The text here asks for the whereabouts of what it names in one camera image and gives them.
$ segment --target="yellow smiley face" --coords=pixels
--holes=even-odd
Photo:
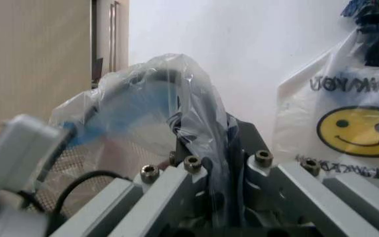
[[[379,107],[344,107],[327,113],[317,133],[330,148],[353,156],[379,157]]]

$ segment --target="wire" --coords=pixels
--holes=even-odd
[[[107,171],[107,170],[96,170],[96,171],[88,172],[86,174],[81,175],[77,179],[75,179],[62,191],[61,195],[59,195],[59,198],[56,201],[55,207],[53,208],[52,214],[49,219],[49,224],[46,230],[46,236],[51,235],[55,230],[57,230],[63,224],[63,222],[65,222],[65,219],[61,215],[61,210],[62,210],[62,207],[64,206],[64,202],[67,199],[68,195],[81,183],[85,182],[88,179],[98,177],[98,176],[108,176],[112,178],[129,180],[128,178],[124,178],[117,173]]]
[[[65,199],[67,199],[68,195],[81,183],[84,181],[97,177],[97,176],[108,176],[112,178],[120,178],[124,179],[122,176],[120,176],[117,173],[107,171],[107,170],[96,170],[92,172],[88,172],[86,174],[81,175],[76,180],[74,180],[72,183],[70,183],[67,188],[65,188],[61,195],[59,195],[58,200],[56,201],[55,207],[53,208],[52,214],[57,215],[61,213],[62,207],[64,206]]]
[[[27,202],[31,203],[38,212],[42,212],[42,213],[45,213],[46,210],[44,209],[44,207],[40,204],[40,202],[30,193],[27,193],[23,190],[21,191],[18,191],[16,193],[18,196],[22,197],[24,200],[26,200]]]

